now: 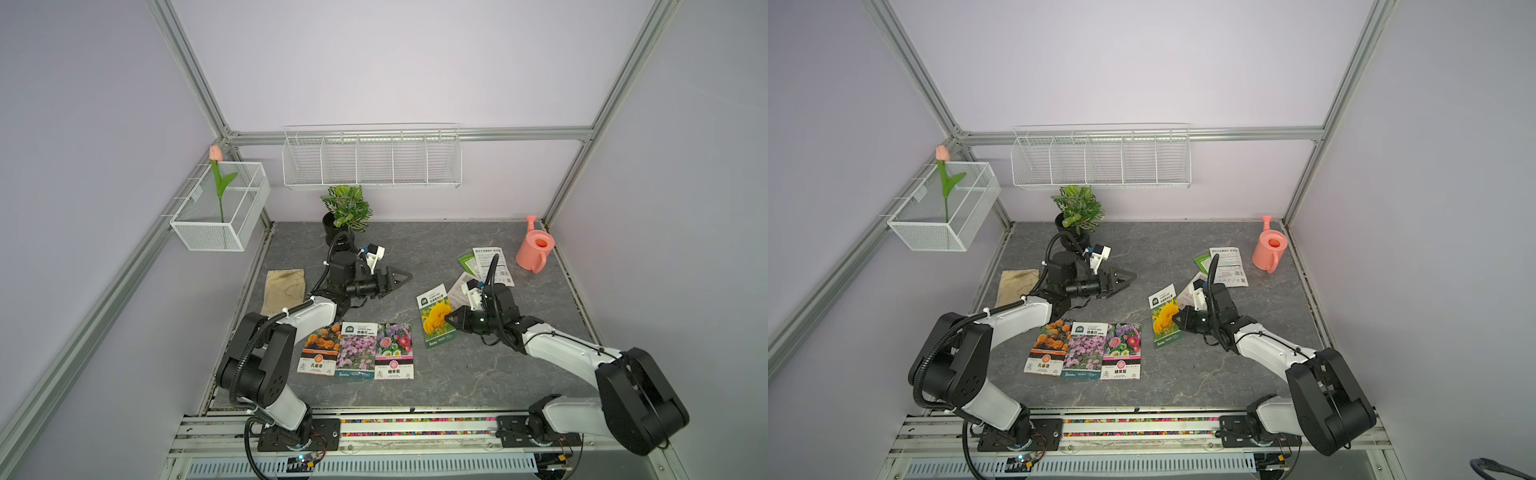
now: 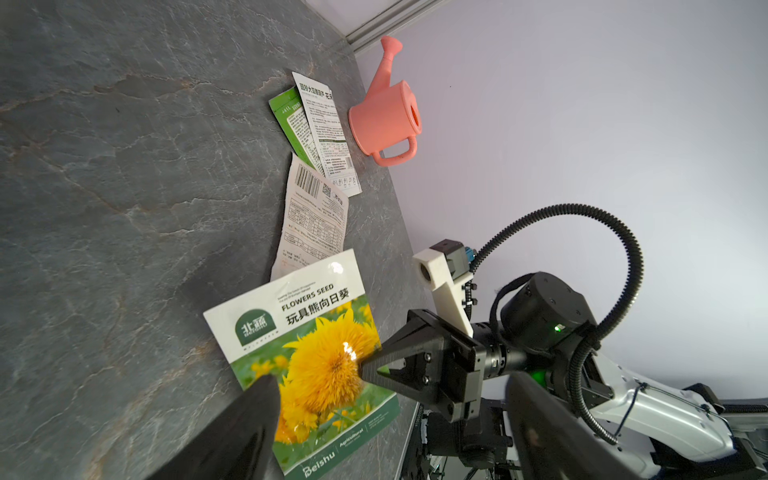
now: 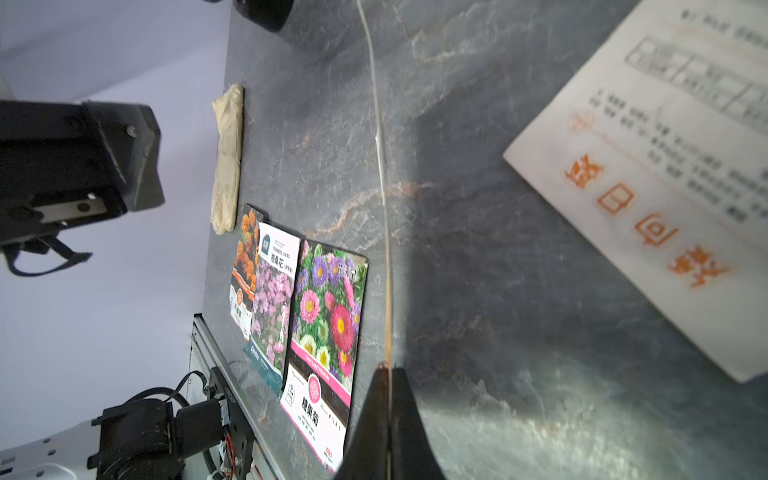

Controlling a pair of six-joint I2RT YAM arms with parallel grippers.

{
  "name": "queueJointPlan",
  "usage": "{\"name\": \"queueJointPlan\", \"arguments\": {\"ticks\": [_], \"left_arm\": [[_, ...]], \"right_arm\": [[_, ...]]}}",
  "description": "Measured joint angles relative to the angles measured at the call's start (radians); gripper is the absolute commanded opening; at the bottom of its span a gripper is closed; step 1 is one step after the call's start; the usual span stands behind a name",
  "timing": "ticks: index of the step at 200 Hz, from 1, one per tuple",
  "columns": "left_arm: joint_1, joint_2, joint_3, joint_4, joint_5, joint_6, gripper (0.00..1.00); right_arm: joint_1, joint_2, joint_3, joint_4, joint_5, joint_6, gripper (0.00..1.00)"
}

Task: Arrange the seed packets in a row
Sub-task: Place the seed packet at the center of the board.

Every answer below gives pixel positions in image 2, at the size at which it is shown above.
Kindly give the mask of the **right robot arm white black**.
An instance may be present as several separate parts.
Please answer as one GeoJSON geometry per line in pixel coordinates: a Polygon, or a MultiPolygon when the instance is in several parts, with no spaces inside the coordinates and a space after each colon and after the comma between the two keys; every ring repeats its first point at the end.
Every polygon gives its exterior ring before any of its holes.
{"type": "Polygon", "coordinates": [[[594,206],[565,203],[529,213],[481,249],[443,240],[416,263],[433,310],[406,323],[358,368],[362,380],[415,401],[400,477],[432,479],[434,458],[458,459],[490,479],[763,479],[767,453],[752,434],[765,403],[720,400],[702,383],[675,388],[601,353],[633,306],[644,274],[631,230],[594,206]],[[546,272],[522,275],[474,322],[474,275],[514,234],[580,216],[620,240],[628,272],[606,317],[546,272]]]}

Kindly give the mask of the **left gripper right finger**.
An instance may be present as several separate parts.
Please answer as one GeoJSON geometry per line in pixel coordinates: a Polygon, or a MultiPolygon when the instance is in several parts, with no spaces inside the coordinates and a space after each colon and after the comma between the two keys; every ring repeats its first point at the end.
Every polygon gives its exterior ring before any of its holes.
{"type": "Polygon", "coordinates": [[[636,479],[638,476],[526,373],[509,375],[506,405],[526,479],[636,479]]]}

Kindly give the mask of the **sunflower seed packet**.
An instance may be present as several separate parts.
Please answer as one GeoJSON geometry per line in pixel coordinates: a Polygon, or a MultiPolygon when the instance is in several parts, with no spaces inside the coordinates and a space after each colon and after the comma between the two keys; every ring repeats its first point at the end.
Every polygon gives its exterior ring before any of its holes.
{"type": "Polygon", "coordinates": [[[228,300],[204,318],[243,389],[276,379],[273,452],[285,478],[322,478],[399,416],[397,395],[358,373],[381,341],[353,250],[228,300]]]}

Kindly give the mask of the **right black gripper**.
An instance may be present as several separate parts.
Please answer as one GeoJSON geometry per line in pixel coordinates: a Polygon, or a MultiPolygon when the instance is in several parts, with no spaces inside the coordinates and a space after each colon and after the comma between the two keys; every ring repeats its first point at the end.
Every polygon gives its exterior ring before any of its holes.
{"type": "Polygon", "coordinates": [[[525,369],[528,354],[494,332],[489,322],[472,329],[467,336],[431,311],[408,311],[405,325],[361,362],[361,378],[451,422],[474,418],[483,382],[525,369]]]}

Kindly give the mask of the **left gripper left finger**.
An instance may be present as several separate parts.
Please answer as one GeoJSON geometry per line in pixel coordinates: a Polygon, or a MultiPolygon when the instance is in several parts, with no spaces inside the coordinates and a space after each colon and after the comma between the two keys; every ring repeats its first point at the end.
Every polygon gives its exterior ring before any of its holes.
{"type": "Polygon", "coordinates": [[[280,414],[277,380],[257,380],[151,479],[280,479],[273,453],[280,414]]]}

